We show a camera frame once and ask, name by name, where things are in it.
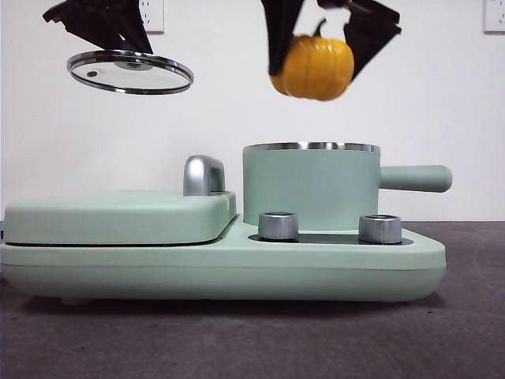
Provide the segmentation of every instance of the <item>gray table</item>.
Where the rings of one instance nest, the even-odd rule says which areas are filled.
[[[18,378],[505,378],[505,223],[405,223],[444,243],[411,303],[94,301],[0,282],[2,372]]]

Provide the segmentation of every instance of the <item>pot rim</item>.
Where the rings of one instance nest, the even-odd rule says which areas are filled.
[[[244,152],[259,150],[354,150],[360,152],[380,152],[374,144],[356,144],[353,142],[275,142],[272,144],[251,144]]]

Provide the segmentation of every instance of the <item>wall socket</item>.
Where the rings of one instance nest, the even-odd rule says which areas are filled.
[[[505,0],[484,0],[484,33],[505,34]]]
[[[146,32],[165,32],[165,0],[139,0],[139,10]]]

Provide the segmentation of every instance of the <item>green pot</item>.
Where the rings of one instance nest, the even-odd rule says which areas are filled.
[[[290,142],[244,148],[244,221],[262,212],[294,212],[306,231],[357,229],[360,216],[377,213],[379,188],[444,192],[445,166],[380,166],[370,144]]]

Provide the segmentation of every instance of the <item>pumpkin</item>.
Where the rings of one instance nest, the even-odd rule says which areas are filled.
[[[324,22],[313,36],[295,36],[281,72],[270,76],[283,95],[331,100],[339,97],[353,79],[352,50],[340,39],[321,37]]]

